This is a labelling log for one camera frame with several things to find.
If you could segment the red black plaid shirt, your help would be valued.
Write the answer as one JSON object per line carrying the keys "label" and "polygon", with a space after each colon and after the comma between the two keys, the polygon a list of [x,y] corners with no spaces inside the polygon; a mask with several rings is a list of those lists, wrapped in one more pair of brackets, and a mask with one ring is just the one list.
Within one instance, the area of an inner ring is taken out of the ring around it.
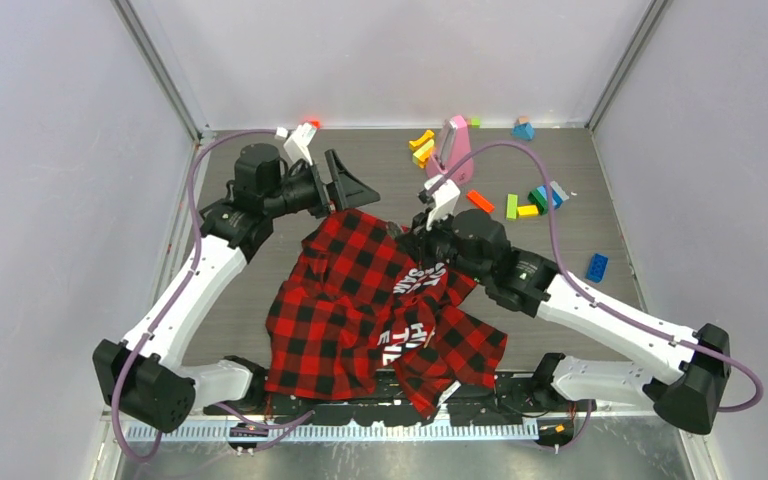
{"label": "red black plaid shirt", "polygon": [[268,311],[265,388],[351,400],[390,368],[425,418],[460,386],[492,388],[507,336],[461,309],[474,288],[444,263],[419,266],[385,221],[356,209],[332,214],[302,240]]}

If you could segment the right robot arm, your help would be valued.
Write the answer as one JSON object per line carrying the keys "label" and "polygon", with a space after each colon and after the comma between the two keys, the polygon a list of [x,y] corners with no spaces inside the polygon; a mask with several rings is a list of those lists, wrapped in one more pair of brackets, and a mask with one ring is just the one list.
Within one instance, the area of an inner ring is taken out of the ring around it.
{"label": "right robot arm", "polygon": [[599,400],[650,407],[689,433],[712,431],[731,375],[730,338],[707,323],[672,324],[563,274],[556,262],[511,245],[504,226],[472,209],[427,223],[415,216],[397,245],[420,265],[447,266],[485,289],[497,305],[575,330],[623,355],[591,361],[547,353],[534,372],[531,397],[544,410]]}

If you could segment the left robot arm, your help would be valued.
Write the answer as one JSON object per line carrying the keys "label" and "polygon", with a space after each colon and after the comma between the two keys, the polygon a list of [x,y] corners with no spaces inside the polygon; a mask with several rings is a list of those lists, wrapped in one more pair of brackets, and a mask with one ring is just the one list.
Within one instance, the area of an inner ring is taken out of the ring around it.
{"label": "left robot arm", "polygon": [[121,340],[95,348],[92,361],[107,405],[162,433],[176,430],[191,411],[218,403],[258,412],[267,398],[262,368],[237,356],[186,366],[194,334],[272,235],[275,219],[302,211],[321,219],[380,198],[333,149],[321,169],[291,147],[243,147],[225,197],[199,211],[201,224],[181,270]]}

